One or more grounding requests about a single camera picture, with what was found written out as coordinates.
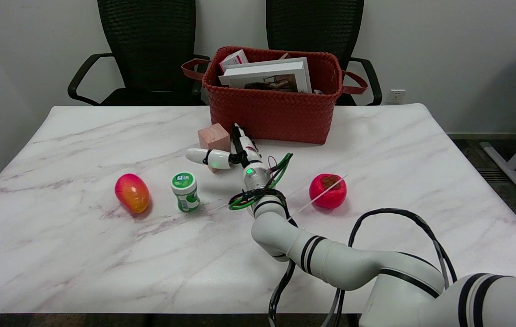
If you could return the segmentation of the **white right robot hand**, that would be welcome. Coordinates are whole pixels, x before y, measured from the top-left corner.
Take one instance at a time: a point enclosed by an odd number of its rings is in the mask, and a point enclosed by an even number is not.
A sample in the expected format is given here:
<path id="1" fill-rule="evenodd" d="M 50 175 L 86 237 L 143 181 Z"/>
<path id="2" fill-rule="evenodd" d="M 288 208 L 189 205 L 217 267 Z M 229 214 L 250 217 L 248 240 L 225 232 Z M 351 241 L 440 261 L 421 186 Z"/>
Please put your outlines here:
<path id="1" fill-rule="evenodd" d="M 234 124 L 227 132 L 221 124 L 213 124 L 198 130 L 199 148 L 186 151 L 185 157 L 191 162 L 206 165 L 213 172 L 231 169 L 241 165 L 252 172 L 254 169 L 267 170 L 256 144 L 245 130 Z"/>

